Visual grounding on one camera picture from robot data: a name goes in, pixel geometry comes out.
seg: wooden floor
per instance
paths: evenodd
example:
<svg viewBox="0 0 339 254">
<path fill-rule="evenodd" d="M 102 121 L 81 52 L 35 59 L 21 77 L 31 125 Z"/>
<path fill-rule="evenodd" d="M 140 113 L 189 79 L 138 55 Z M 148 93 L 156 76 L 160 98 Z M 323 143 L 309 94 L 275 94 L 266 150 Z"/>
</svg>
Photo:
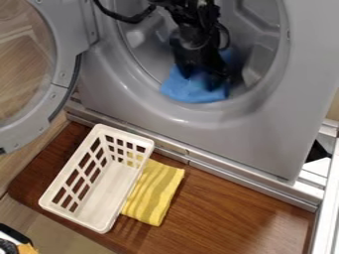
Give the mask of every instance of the wooden floor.
<svg viewBox="0 0 339 254">
<path fill-rule="evenodd" d="M 157 154 L 153 159 L 186 170 L 159 228 L 121 215 L 99 235 L 41 210 L 41 194 L 88 132 L 68 125 L 10 184 L 10 196 L 119 253 L 306 253 L 314 214 Z"/>
<path fill-rule="evenodd" d="M 0 200 L 0 222 L 32 239 L 41 254 L 114 254 L 8 195 Z"/>
</svg>

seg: wooden shelf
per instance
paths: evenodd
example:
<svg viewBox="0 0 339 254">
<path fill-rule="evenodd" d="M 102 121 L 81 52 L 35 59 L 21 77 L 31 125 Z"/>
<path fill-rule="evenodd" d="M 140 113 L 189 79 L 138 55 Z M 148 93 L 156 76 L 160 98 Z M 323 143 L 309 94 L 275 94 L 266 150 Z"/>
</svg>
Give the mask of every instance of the wooden shelf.
<svg viewBox="0 0 339 254">
<path fill-rule="evenodd" d="M 10 184 L 9 195 L 119 253 L 306 253 L 314 214 L 158 154 L 152 158 L 186 170 L 161 227 L 121 215 L 100 235 L 43 211 L 39 198 L 88 132 L 68 125 Z"/>
</svg>

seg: yellow cloth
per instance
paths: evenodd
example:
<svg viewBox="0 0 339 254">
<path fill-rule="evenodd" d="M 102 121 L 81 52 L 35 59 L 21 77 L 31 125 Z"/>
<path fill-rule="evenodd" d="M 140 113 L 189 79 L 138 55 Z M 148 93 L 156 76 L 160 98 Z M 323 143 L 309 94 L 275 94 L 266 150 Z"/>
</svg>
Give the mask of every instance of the yellow cloth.
<svg viewBox="0 0 339 254">
<path fill-rule="evenodd" d="M 38 250 L 32 247 L 31 244 L 21 244 L 18 246 L 20 254 L 39 254 Z"/>
<path fill-rule="evenodd" d="M 149 160 L 121 213 L 160 226 L 183 175 L 184 170 Z"/>
</svg>

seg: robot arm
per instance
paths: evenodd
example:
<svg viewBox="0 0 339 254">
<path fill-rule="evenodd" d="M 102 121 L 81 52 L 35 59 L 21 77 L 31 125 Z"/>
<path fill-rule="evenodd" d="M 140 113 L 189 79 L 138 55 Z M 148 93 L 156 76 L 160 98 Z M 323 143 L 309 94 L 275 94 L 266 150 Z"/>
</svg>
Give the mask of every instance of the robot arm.
<svg viewBox="0 0 339 254">
<path fill-rule="evenodd" d="M 155 11 L 157 6 L 165 8 L 177 23 L 169 38 L 175 63 L 185 78 L 190 78 L 196 68 L 211 75 L 208 89 L 217 88 L 232 73 L 219 54 L 220 34 L 227 36 L 223 49 L 230 46 L 228 29 L 219 23 L 220 8 L 214 0 L 149 0 L 150 7 L 133 17 L 125 17 L 104 8 L 99 0 L 93 0 L 106 15 L 130 24 L 137 24 Z"/>
</svg>

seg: blue cloth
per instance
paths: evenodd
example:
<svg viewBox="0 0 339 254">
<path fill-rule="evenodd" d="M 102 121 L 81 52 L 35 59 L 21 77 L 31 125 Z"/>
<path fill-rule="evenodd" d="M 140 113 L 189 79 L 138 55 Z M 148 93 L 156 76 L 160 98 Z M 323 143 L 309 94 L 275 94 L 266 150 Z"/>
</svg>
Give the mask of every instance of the blue cloth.
<svg viewBox="0 0 339 254">
<path fill-rule="evenodd" d="M 220 52 L 222 59 L 228 64 L 235 63 L 235 53 L 232 49 Z M 163 83 L 161 93 L 171 99 L 186 103 L 209 103 L 227 99 L 229 96 L 230 84 L 224 82 L 217 89 L 209 91 L 208 73 L 197 70 L 189 78 L 185 79 L 175 65 L 169 73 L 169 78 Z"/>
</svg>

